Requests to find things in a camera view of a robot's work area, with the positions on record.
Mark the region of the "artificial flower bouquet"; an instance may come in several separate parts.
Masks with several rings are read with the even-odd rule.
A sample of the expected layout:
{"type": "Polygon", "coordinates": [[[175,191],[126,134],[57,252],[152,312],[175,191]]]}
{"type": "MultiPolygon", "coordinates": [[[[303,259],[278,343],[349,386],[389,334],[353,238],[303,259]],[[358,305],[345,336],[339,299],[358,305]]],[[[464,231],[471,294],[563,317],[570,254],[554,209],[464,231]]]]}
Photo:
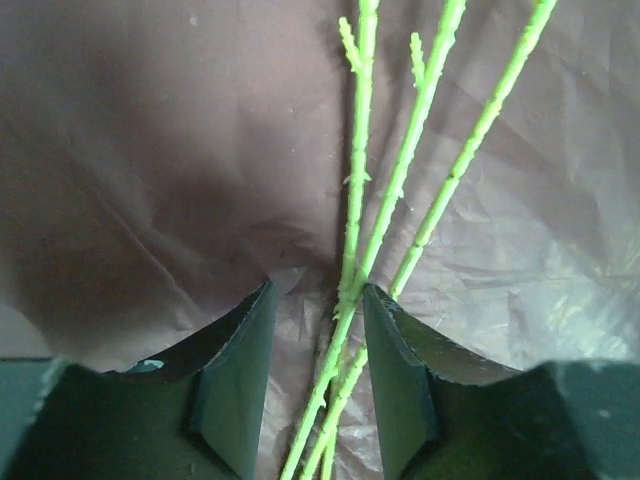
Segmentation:
{"type": "MultiPolygon", "coordinates": [[[[533,2],[528,22],[498,82],[394,274],[389,287],[392,298],[399,297],[410,279],[463,175],[501,113],[504,102],[513,90],[528,57],[536,48],[555,6],[553,1],[533,2]]],[[[302,414],[298,431],[282,467],[280,476],[283,479],[311,479],[316,474],[324,479],[331,476],[340,416],[368,362],[368,350],[365,344],[360,345],[352,363],[347,364],[344,361],[351,322],[383,245],[396,205],[404,195],[404,184],[409,168],[415,157],[448,54],[455,43],[466,4],[463,1],[444,3],[429,52],[423,50],[419,33],[413,32],[410,36],[409,50],[413,86],[416,90],[415,103],[389,183],[376,214],[368,244],[365,251],[360,253],[358,241],[364,189],[366,182],[371,179],[366,172],[366,162],[378,9],[379,4],[376,1],[360,2],[356,28],[353,28],[345,17],[339,20],[339,32],[345,57],[357,78],[350,172],[344,180],[348,186],[348,202],[342,269],[337,288],[337,303],[333,310],[333,333],[326,350],[325,360],[302,414]]]]}

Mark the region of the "red wrapping paper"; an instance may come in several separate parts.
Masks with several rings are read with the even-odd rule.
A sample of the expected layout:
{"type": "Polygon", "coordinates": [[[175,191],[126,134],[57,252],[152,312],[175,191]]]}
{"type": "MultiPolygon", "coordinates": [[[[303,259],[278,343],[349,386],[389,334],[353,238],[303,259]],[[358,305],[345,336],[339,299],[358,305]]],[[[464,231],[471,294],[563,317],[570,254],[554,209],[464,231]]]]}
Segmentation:
{"type": "MultiPolygon", "coordinates": [[[[342,269],[362,1],[5,1],[1,318],[45,359],[124,372],[265,282],[276,320],[256,475],[280,476],[325,360],[342,269]]],[[[447,1],[379,4],[358,251],[447,1]]],[[[466,9],[364,289],[389,287],[535,1],[466,9]]],[[[639,367],[639,5],[556,6],[398,298],[509,368],[639,367]]],[[[363,292],[346,340],[366,344],[363,292]]],[[[383,475],[368,362],[337,479],[383,475]]]]}

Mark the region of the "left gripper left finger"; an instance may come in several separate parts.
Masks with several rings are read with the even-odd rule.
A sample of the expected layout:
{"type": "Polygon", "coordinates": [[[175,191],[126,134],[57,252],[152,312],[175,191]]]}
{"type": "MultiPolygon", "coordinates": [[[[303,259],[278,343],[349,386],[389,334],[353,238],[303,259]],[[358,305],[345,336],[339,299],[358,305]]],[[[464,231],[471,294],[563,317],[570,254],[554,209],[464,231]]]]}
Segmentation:
{"type": "Polygon", "coordinates": [[[5,479],[252,479],[276,320],[265,282],[124,372],[1,363],[5,479]]]}

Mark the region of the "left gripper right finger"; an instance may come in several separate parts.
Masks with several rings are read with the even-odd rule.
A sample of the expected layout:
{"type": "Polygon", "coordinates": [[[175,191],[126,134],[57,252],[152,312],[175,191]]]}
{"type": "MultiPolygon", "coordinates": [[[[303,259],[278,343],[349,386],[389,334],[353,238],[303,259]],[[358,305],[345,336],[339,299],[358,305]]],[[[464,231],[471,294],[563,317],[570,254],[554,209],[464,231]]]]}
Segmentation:
{"type": "Polygon", "coordinates": [[[387,479],[635,479],[639,367],[604,360],[509,368],[363,292],[387,479]]]}

